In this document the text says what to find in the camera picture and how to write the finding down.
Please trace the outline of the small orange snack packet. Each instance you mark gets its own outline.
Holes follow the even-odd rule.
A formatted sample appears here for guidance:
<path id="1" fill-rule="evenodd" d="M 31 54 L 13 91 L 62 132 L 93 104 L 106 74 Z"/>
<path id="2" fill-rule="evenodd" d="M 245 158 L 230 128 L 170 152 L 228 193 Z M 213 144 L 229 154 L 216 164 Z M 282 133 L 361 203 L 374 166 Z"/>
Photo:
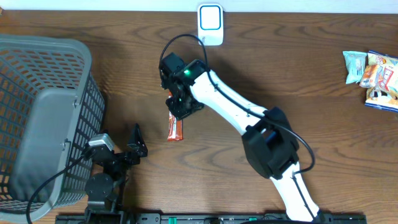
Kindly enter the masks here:
<path id="1" fill-rule="evenodd" d="M 379 80 L 379 75 L 382 70 L 380 65 L 368 65 L 364 70 L 364 74 L 359 83 L 360 87 L 372 88 L 375 87 Z"/>

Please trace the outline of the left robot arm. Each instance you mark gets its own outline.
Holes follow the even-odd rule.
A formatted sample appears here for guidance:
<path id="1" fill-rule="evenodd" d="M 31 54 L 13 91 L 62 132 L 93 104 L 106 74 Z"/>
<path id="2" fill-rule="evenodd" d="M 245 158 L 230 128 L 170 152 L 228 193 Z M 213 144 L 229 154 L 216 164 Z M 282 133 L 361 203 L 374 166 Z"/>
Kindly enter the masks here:
<path id="1" fill-rule="evenodd" d="M 139 125 L 132 129 L 125 152 L 115 152 L 115 143 L 106 133 L 93 136 L 83 151 L 84 160 L 91 160 L 103 168 L 85 184 L 88 205 L 84 223 L 134 223 L 134 215 L 122 206 L 127 172 L 148 155 Z"/>

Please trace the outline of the light green wet wipes pack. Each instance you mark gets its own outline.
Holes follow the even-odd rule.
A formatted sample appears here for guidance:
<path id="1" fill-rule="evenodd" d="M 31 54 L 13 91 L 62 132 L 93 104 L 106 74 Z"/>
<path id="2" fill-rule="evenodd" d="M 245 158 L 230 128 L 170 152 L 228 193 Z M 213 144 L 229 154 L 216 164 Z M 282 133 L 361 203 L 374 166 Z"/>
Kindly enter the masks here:
<path id="1" fill-rule="evenodd" d="M 346 84 L 359 83 L 366 67 L 367 53 L 357 51 L 343 51 L 347 69 Z"/>

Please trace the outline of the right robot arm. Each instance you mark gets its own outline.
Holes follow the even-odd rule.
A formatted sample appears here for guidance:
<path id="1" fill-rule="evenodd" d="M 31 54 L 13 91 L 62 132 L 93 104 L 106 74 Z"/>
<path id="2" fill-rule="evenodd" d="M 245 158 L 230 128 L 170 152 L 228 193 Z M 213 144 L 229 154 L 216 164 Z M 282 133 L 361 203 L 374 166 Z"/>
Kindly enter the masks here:
<path id="1" fill-rule="evenodd" d="M 185 63 L 178 55 L 162 56 L 159 62 L 162 87 L 172 96 L 166 101 L 177 120 L 210 107 L 240 134 L 246 159 L 280 194 L 291 220 L 315 222 L 320 209 L 302 179 L 299 145 L 308 144 L 296 134 L 278 107 L 268 110 L 235 92 L 207 67 L 194 60 Z"/>

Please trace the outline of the cream snack bag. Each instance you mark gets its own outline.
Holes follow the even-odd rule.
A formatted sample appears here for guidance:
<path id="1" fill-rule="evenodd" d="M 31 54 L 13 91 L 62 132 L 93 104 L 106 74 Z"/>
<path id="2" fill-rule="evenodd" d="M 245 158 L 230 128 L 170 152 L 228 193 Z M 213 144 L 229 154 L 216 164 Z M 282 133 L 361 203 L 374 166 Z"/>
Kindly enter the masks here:
<path id="1" fill-rule="evenodd" d="M 376 75 L 371 80 L 374 86 L 369 87 L 366 92 L 365 105 L 396 113 L 397 57 L 370 50 L 368 65 L 376 69 Z"/>

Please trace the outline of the long orange snack bar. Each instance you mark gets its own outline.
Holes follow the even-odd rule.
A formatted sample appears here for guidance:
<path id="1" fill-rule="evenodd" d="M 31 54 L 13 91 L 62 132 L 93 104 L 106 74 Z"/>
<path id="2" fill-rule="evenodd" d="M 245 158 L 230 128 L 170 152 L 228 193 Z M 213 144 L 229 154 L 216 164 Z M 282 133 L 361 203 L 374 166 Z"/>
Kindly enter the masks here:
<path id="1" fill-rule="evenodd" d="M 183 123 L 176 119 L 176 117 L 169 113 L 169 135 L 168 141 L 182 141 L 183 140 Z"/>

